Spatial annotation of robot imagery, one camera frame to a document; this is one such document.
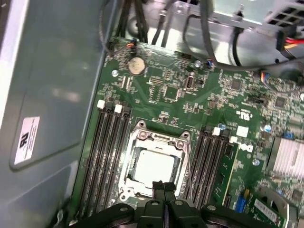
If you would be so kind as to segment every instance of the yellow wire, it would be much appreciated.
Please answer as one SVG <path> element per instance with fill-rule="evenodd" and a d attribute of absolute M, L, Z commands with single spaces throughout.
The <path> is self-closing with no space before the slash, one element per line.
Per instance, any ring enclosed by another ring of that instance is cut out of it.
<path fill-rule="evenodd" d="M 284 46 L 284 48 L 285 49 L 290 49 L 290 48 L 294 48 L 296 46 L 298 46 L 298 44 L 287 44 L 287 45 Z"/>

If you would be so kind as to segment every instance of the green circuit board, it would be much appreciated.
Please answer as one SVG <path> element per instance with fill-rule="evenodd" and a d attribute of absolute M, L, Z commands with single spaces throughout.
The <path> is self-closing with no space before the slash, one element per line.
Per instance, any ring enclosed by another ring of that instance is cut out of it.
<path fill-rule="evenodd" d="M 117 39 L 115 46 L 123 47 L 127 42 Z M 105 60 L 72 196 L 71 214 L 75 215 L 81 207 L 99 100 L 123 103 L 131 109 L 126 135 L 139 120 L 144 120 L 148 129 L 167 135 L 178 137 L 184 131 L 190 132 L 191 160 L 200 130 L 205 126 L 224 127 L 236 147 L 233 159 L 224 158 L 219 165 L 223 177 L 214 186 L 213 199 L 216 203 L 225 204 L 225 198 L 229 196 L 227 206 L 234 209 L 238 196 L 246 188 L 254 189 L 266 183 L 270 188 L 283 190 L 282 194 L 304 213 L 302 198 L 292 198 L 295 189 L 303 192 L 302 181 L 285 178 L 278 184 L 266 175 L 267 159 L 274 138 L 287 130 L 295 138 L 303 137 L 304 102 L 299 94 L 277 95 L 267 91 L 252 72 L 236 73 L 207 67 L 205 62 L 198 64 L 189 55 L 149 44 L 138 43 L 136 57 L 145 64 L 139 75 L 130 73 L 128 66 L 132 55 L 129 49 L 114 58 L 108 56 Z M 293 86 L 280 79 L 269 82 L 278 90 L 288 90 Z M 186 88 L 187 83 L 191 84 L 189 88 Z M 265 124 L 272 127 L 269 133 L 263 131 Z M 120 159 L 115 180 L 118 179 L 122 162 L 123 158 Z M 118 197 L 116 184 L 111 192 L 109 205 L 115 203 Z"/>

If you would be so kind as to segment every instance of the silver heatsink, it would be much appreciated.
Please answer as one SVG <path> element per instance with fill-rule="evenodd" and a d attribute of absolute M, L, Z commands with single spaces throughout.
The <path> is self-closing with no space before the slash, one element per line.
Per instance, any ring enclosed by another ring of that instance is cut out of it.
<path fill-rule="evenodd" d="M 303 142 L 276 138 L 268 162 L 268 171 L 279 176 L 304 177 Z"/>

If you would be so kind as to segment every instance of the heatsink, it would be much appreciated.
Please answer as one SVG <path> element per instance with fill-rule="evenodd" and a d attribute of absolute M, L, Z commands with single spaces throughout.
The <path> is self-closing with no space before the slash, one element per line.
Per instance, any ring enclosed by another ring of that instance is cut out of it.
<path fill-rule="evenodd" d="M 188 167 L 190 133 L 180 137 L 150 131 L 139 121 L 130 134 L 119 178 L 120 200 L 152 197 L 153 181 L 174 182 L 179 196 Z"/>
<path fill-rule="evenodd" d="M 304 143 L 275 138 L 267 170 L 278 176 L 304 177 Z"/>

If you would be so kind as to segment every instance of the ul logo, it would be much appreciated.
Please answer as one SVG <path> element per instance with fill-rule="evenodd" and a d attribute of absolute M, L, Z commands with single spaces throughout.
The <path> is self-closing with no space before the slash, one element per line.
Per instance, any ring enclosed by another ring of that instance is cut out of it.
<path fill-rule="evenodd" d="M 29 138 L 28 136 L 29 136 L 28 132 L 22 136 L 19 148 L 23 147 L 28 143 L 28 138 Z"/>

